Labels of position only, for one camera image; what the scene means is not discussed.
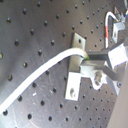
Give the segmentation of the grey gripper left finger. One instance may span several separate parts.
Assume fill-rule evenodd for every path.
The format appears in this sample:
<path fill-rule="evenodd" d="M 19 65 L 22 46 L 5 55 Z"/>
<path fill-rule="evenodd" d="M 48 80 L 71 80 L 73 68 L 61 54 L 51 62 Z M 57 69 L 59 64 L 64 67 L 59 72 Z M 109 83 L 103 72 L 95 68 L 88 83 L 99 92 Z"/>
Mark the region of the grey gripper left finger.
<path fill-rule="evenodd" d="M 115 89 L 116 84 L 123 80 L 123 73 L 114 72 L 106 65 L 98 64 L 83 64 L 80 66 L 80 73 L 83 77 L 91 80 L 95 90 L 99 90 L 103 84 L 109 84 L 112 89 Z"/>

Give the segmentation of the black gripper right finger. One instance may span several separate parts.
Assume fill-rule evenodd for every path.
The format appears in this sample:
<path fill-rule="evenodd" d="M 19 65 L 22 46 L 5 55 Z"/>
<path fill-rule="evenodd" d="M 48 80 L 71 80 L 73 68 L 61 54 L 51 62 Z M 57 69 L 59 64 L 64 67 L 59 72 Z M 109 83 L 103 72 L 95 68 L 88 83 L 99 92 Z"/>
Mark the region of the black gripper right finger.
<path fill-rule="evenodd" d="M 106 60 L 108 58 L 109 50 L 101 50 L 101 51 L 90 51 L 88 52 L 88 56 L 91 60 Z"/>

